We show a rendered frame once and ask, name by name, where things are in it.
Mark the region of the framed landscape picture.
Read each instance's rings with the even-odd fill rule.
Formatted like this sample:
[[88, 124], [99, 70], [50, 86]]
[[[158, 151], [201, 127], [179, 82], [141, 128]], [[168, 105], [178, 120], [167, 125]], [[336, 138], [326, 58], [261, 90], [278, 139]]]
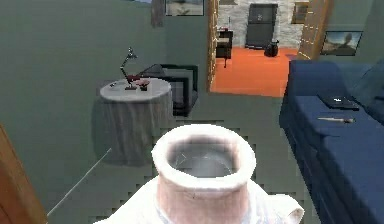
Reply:
[[203, 16], [204, 0], [166, 0], [167, 16]]
[[327, 31], [320, 54], [354, 56], [362, 34], [362, 31]]

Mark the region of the brown wooden furniture edge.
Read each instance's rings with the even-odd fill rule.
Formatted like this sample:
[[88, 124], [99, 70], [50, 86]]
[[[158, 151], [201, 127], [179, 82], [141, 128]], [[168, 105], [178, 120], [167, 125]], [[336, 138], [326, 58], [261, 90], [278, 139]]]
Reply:
[[0, 224], [48, 224], [47, 214], [0, 125]]

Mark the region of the gold framed picture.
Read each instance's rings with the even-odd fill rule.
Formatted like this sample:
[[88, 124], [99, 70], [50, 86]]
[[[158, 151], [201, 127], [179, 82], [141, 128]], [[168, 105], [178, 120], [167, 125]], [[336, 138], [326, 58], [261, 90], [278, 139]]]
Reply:
[[304, 24], [307, 14], [308, 2], [295, 2], [292, 14], [292, 24]]

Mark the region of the white and grey vase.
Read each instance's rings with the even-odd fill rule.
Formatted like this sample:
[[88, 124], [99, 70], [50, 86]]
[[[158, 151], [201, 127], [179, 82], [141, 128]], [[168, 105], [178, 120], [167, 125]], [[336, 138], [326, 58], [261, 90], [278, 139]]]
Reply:
[[304, 216], [294, 198], [270, 195], [251, 180], [255, 152], [232, 130], [182, 125], [151, 154], [158, 175], [93, 224], [300, 224]]

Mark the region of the black laptop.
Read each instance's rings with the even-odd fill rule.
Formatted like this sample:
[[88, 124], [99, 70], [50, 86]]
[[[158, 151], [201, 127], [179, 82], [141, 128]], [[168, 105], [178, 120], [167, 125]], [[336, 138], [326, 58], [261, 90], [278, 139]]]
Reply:
[[358, 105], [344, 96], [319, 95], [318, 98], [330, 109], [358, 111]]

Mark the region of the black round bin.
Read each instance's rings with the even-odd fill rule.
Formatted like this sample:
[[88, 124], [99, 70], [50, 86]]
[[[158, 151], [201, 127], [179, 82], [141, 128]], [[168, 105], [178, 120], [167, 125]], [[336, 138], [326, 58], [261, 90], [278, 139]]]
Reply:
[[276, 41], [271, 41], [271, 42], [267, 45], [267, 47], [265, 48], [265, 50], [264, 50], [264, 55], [265, 55], [266, 57], [276, 57], [277, 54], [278, 54], [278, 50], [279, 50], [279, 48], [278, 48], [278, 43], [279, 43], [278, 40], [276, 40]]

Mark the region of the blue bed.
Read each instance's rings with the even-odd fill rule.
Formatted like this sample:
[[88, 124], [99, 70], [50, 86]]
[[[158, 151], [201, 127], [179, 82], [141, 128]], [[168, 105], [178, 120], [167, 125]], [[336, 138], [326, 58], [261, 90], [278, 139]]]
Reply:
[[[353, 87], [374, 64], [289, 62], [279, 124], [321, 224], [384, 224], [384, 126], [352, 96]], [[319, 95], [344, 96], [359, 110], [330, 109]]]

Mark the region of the round grey cloth-covered table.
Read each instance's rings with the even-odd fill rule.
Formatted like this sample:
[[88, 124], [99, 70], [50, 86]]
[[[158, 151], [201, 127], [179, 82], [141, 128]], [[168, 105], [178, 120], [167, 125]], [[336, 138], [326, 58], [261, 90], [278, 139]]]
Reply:
[[[139, 88], [140, 80], [150, 81], [146, 91]], [[171, 84], [158, 78], [121, 79], [102, 87], [100, 96], [115, 158], [128, 166], [151, 162], [155, 132], [173, 115]]]

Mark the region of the blue pillow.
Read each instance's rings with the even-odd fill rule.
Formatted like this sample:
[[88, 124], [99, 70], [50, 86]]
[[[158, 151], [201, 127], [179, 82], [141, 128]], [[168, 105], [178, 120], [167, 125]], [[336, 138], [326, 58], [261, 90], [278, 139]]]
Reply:
[[370, 67], [352, 89], [367, 114], [384, 126], [384, 58]]

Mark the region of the grey knife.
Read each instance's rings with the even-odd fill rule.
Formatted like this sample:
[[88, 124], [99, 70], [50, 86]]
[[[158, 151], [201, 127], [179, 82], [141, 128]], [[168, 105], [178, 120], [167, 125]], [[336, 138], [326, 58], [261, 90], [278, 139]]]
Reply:
[[339, 122], [339, 123], [354, 123], [356, 121], [354, 118], [318, 117], [317, 119], [330, 121], [330, 122]]

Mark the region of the black fridge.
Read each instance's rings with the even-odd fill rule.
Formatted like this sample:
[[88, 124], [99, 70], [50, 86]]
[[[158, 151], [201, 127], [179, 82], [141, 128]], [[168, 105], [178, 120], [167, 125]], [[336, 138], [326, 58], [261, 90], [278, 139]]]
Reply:
[[252, 3], [249, 7], [245, 47], [263, 49], [273, 39], [277, 4]]

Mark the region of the black side table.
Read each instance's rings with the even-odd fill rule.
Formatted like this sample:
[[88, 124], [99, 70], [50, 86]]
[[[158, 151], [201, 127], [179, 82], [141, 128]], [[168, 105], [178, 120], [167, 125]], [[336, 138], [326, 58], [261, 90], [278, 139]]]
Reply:
[[218, 31], [216, 57], [224, 59], [224, 66], [227, 66], [227, 60], [231, 58], [233, 32], [229, 29]]

